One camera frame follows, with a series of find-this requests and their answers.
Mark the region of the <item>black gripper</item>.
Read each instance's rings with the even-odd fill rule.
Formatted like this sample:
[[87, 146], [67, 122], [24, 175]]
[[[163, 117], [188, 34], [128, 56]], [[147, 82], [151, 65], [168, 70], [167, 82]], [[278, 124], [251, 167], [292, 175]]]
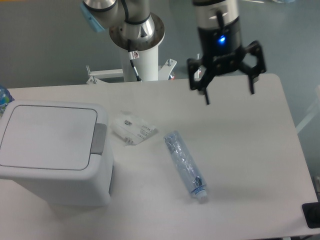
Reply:
[[[187, 71], [189, 78], [189, 87], [192, 91], [197, 90], [200, 95], [205, 97], [207, 105], [210, 104], [207, 87], [213, 78], [217, 75], [216, 63], [213, 61], [217, 57], [223, 57], [238, 51], [242, 46], [240, 21], [235, 19], [224, 25], [221, 30], [217, 21], [213, 26], [205, 25], [197, 21], [197, 29], [201, 43], [203, 56], [201, 59], [188, 58]], [[254, 40], [246, 47], [240, 48], [241, 61], [238, 70], [248, 77], [248, 87], [250, 93], [255, 93], [254, 83], [260, 74], [267, 71], [264, 59], [262, 45], [259, 41]], [[244, 62], [246, 55], [255, 58], [255, 65], [250, 66]], [[200, 80], [195, 79], [195, 73], [203, 66], [203, 76]]]

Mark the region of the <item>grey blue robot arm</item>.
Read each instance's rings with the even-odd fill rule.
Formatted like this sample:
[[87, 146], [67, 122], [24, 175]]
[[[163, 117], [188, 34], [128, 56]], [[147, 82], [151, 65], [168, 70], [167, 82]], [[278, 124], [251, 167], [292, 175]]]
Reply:
[[[262, 46], [253, 41], [242, 45], [238, 4], [235, 0], [194, 0], [202, 57], [187, 60], [189, 87], [207, 95], [216, 76], [235, 71], [247, 75], [251, 93], [266, 71]], [[81, 12], [95, 32], [109, 31], [119, 47], [125, 82], [158, 81], [157, 52], [165, 36], [163, 21], [150, 10], [147, 0], [84, 0]]]

